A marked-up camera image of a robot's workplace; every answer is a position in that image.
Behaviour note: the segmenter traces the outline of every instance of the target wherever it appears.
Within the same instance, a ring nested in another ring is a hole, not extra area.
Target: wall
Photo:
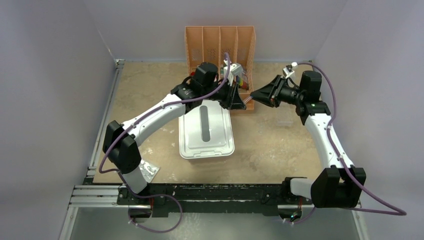
[[[185,26],[256,30],[257,61],[313,59],[346,0],[84,0],[118,59],[182,61]]]
[[[114,61],[82,0],[1,1],[0,33],[0,239],[57,239]]]
[[[366,187],[408,213],[367,213],[370,239],[424,239],[423,12],[419,0],[349,0],[315,61],[334,84],[335,129]]]

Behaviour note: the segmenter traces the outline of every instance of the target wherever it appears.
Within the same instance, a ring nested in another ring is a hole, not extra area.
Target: container lid
[[[185,159],[228,156],[234,152],[230,112],[217,101],[202,105],[179,117],[179,154]]]

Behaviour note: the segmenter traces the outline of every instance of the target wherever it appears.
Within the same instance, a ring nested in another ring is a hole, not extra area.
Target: table
[[[271,82],[287,63],[254,63],[254,89]],[[303,71],[296,71],[299,84]],[[185,62],[126,62],[108,122],[119,123],[143,113],[187,76]],[[277,117],[291,114],[292,126],[277,126]],[[161,167],[153,183],[277,184],[285,177],[316,179],[322,167],[315,144],[296,115],[295,107],[281,112],[258,102],[254,113],[232,113],[235,151],[230,156],[187,160],[179,152],[178,119],[152,134],[140,147],[144,160]],[[108,160],[104,169],[114,165]],[[94,183],[121,183],[114,172],[94,176]]]

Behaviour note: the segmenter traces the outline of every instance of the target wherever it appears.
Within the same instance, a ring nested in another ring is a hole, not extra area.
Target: tabletop
[[[287,63],[254,63],[253,88],[282,74]],[[295,82],[303,71],[299,66]],[[161,101],[187,76],[185,62],[126,62],[108,122],[132,119]],[[291,116],[291,126],[278,126]],[[179,152],[179,125],[174,119],[152,134],[140,147],[143,159],[160,167],[153,183],[277,184],[285,177],[316,179],[322,167],[314,141],[296,115],[295,106],[282,111],[255,103],[253,113],[231,113],[235,151],[229,156],[187,160]],[[104,169],[115,167],[109,160]],[[94,176],[94,183],[121,183],[114,173]]]

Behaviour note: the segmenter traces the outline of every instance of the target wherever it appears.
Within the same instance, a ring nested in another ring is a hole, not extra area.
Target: purple hose
[[[328,83],[328,86],[330,87],[331,90],[331,95],[332,95],[332,101],[333,101],[333,117],[331,118],[331,120],[328,122],[327,124],[327,136],[328,136],[328,140],[332,146],[332,148],[334,149],[339,161],[341,162],[341,164],[343,165],[344,170],[346,171],[347,175],[349,176],[349,178],[362,190],[364,191],[366,194],[368,194],[371,198],[373,198],[374,200],[376,200],[377,202],[383,204],[384,206],[395,210],[394,211],[384,211],[384,210],[374,210],[374,209],[366,209],[366,208],[346,208],[348,210],[353,210],[353,211],[358,211],[358,212],[366,212],[366,213],[376,213],[376,214],[387,214],[387,215],[396,215],[396,216],[406,216],[407,213],[396,207],[391,205],[390,203],[382,200],[381,198],[379,198],[378,196],[376,196],[375,194],[373,194],[372,192],[370,192],[367,188],[365,188],[351,173],[351,171],[349,171],[348,166],[345,163],[345,160],[341,157],[342,155],[340,154],[340,151],[337,149],[336,144],[334,143],[331,134],[330,134],[330,126],[332,125],[332,123],[334,122],[334,120],[336,119],[336,96],[335,96],[335,92],[333,89],[333,86],[329,80],[329,78],[327,77],[327,75],[323,72],[323,70],[321,70],[319,67],[317,67],[316,65],[310,63],[310,62],[300,62],[298,63],[298,65],[309,65],[312,66],[313,68],[317,69],[318,71],[321,72],[321,74],[324,76],[325,80]]]
[[[208,94],[206,94],[206,95],[204,95],[204,96],[200,96],[200,97],[197,97],[197,98],[194,98],[194,99],[189,99],[189,100],[181,100],[181,101],[173,101],[173,102],[168,102],[168,103],[165,103],[164,105],[163,105],[163,107],[162,106],[158,106],[158,107],[156,107],[156,108],[154,108],[154,109],[152,109],[151,111],[149,111],[149,112],[147,112],[146,114],[144,114],[143,116],[141,116],[139,119],[137,119],[135,122],[134,122],[134,124],[133,125],[130,125],[129,127],[127,127],[113,142],[112,142],[112,144],[109,146],[109,148],[107,149],[107,151],[104,153],[104,157],[103,157],[103,159],[101,160],[101,162],[100,162],[100,165],[99,165],[99,168],[98,168],[98,172],[99,173],[101,173],[101,174],[105,174],[105,173],[109,173],[109,172],[117,172],[118,173],[118,175],[119,175],[119,177],[120,177],[120,179],[122,180],[122,182],[127,186],[127,182],[125,181],[125,179],[123,178],[123,176],[122,176],[122,174],[120,173],[120,171],[119,171],[119,169],[117,169],[117,168],[112,168],[112,169],[108,169],[108,170],[103,170],[103,166],[105,165],[105,161],[106,161],[106,159],[108,158],[108,156],[109,156],[109,154],[111,153],[111,151],[112,151],[112,149],[115,147],[115,145],[119,142],[119,140],[121,140],[121,138],[125,135],[125,134],[127,134],[131,129],[133,129],[133,128],[135,128],[136,127],[136,125],[138,125],[141,121],[143,121],[144,119],[146,119],[148,116],[150,116],[151,114],[153,114],[153,113],[155,113],[156,111],[158,111],[158,110],[161,110],[162,108],[166,108],[166,107],[168,107],[168,106],[170,106],[170,105],[175,105],[175,104],[186,104],[186,103],[191,103],[191,102],[196,102],[196,101],[200,101],[200,100],[204,100],[204,99],[207,99],[207,98],[209,98],[210,96],[212,96],[212,95],[214,95],[215,93],[217,93],[221,88],[223,88],[223,86],[224,86],[224,84],[227,82],[227,79],[228,79],[228,76],[229,76],[229,74],[230,74],[230,66],[231,66],[231,60],[230,60],[230,56],[229,56],[229,54],[226,52],[225,53],[225,58],[227,59],[227,62],[228,62],[228,69],[227,69],[227,71],[226,71],[226,73],[225,73],[225,76],[224,76],[224,79],[222,80],[222,82],[219,84],[219,86],[217,87],[217,88],[215,88],[213,91],[211,91],[210,93],[208,93]],[[138,224],[138,223],[136,223],[136,222],[134,222],[131,218],[130,218],[130,215],[128,214],[128,217],[129,217],[129,220],[130,220],[130,222],[132,223],[132,224],[134,224],[135,226],[137,226],[137,227],[139,227],[139,228],[141,228],[141,229],[144,229],[144,230],[147,230],[147,231],[149,231],[149,232],[152,232],[152,233],[158,233],[158,234],[163,234],[163,233],[168,233],[168,232],[170,232],[170,231],[172,231],[172,230],[174,230],[175,228],[177,228],[178,227],[178,225],[181,223],[181,220],[183,219],[183,208],[181,207],[181,204],[180,204],[180,202],[175,198],[175,197],[173,197],[173,196],[171,196],[171,195],[167,195],[167,194],[155,194],[155,195],[150,195],[150,196],[140,196],[140,195],[137,195],[135,192],[133,192],[132,190],[131,190],[131,188],[130,187],[128,187],[127,186],[127,189],[132,193],[132,195],[134,196],[134,197],[136,197],[136,198],[138,198],[138,199],[149,199],[149,198],[155,198],[155,197],[166,197],[166,198],[170,198],[171,200],[173,200],[173,201],[175,201],[176,202],[176,204],[178,205],[178,208],[179,208],[179,212],[181,213],[180,214],[180,216],[179,216],[179,220],[178,220],[178,222],[173,226],[173,227],[171,227],[170,229],[167,229],[167,230],[154,230],[154,229],[151,229],[151,228],[148,228],[148,227],[145,227],[145,226],[143,226],[143,225],[140,225],[140,224]]]

